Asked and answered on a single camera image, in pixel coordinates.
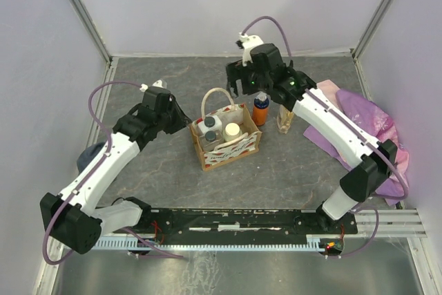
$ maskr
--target orange bottle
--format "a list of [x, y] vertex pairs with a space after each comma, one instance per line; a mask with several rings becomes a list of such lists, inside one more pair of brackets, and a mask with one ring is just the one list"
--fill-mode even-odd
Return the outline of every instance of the orange bottle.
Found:
[[256, 126], [265, 124], [267, 113], [269, 112], [269, 104], [269, 98], [265, 93], [259, 93], [258, 96], [255, 97], [251, 119], [255, 122]]

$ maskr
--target bottle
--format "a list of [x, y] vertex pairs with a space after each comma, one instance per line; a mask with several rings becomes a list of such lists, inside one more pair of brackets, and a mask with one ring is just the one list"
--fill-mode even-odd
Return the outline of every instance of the bottle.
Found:
[[220, 131], [207, 131], [203, 136], [200, 136], [200, 146], [204, 152], [213, 151], [215, 146], [224, 142]]
[[251, 119], [255, 122], [256, 126], [262, 126], [265, 124], [267, 113], [269, 112], [269, 98], [265, 93], [259, 93], [258, 96], [255, 97], [253, 104]]
[[208, 131], [222, 131], [222, 122], [217, 115], [208, 116], [204, 121], [198, 123], [198, 131], [200, 135], [204, 135]]
[[278, 125], [278, 130], [280, 133], [287, 134], [294, 115], [295, 113], [290, 112], [283, 105], [280, 106], [278, 116], [276, 117], [276, 124]]
[[241, 128], [234, 122], [227, 124], [226, 128], [222, 132], [222, 136], [225, 142], [230, 142], [242, 135]]

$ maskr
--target basket handle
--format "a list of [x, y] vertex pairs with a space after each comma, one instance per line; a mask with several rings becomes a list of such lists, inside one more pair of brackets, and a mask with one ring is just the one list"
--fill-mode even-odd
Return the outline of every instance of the basket handle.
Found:
[[227, 90], [223, 89], [223, 88], [213, 88], [210, 89], [209, 91], [207, 91], [206, 95], [204, 95], [204, 97], [202, 98], [202, 102], [201, 102], [201, 118], [204, 120], [206, 117], [206, 101], [207, 101], [207, 97], [211, 94], [214, 93], [215, 91], [220, 91], [221, 93], [224, 93], [227, 98], [229, 98], [229, 102], [230, 105], [232, 106], [232, 110], [234, 110], [236, 108], [235, 106], [235, 102], [233, 101], [232, 96], [230, 96], [230, 93], [227, 92]]

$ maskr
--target gray mat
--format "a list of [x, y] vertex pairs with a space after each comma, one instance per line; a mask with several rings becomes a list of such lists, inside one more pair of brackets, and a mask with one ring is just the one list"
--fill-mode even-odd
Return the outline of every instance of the gray mat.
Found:
[[[197, 119], [204, 94], [226, 86], [224, 67], [234, 60], [123, 58], [115, 79], [146, 84], [164, 79], [183, 111]], [[331, 79], [341, 88], [361, 92], [351, 57], [295, 57], [294, 63], [317, 82]], [[141, 99], [132, 86], [112, 87], [105, 125], [112, 127]], [[240, 96], [236, 102], [245, 102], [251, 110], [253, 97]], [[227, 104], [223, 94], [214, 94], [207, 109]], [[302, 136], [308, 126], [304, 120], [296, 118], [288, 134], [279, 134], [278, 108], [271, 103], [267, 123], [261, 127], [259, 153], [210, 172], [201, 169], [188, 129], [174, 135], [160, 133], [118, 175], [101, 204], [108, 205], [118, 196], [136, 196], [155, 207], [315, 209], [332, 194], [346, 170]], [[387, 208], [382, 200], [370, 204]]]

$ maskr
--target black cap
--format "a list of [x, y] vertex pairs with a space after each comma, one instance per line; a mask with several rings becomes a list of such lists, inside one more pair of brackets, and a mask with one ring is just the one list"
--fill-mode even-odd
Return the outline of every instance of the black cap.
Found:
[[204, 124], [206, 125], [206, 127], [213, 127], [215, 126], [215, 118], [214, 117], [206, 117], [206, 119], [204, 119]]
[[208, 131], [206, 135], [204, 135], [207, 142], [213, 142], [216, 140], [216, 133], [214, 131]]

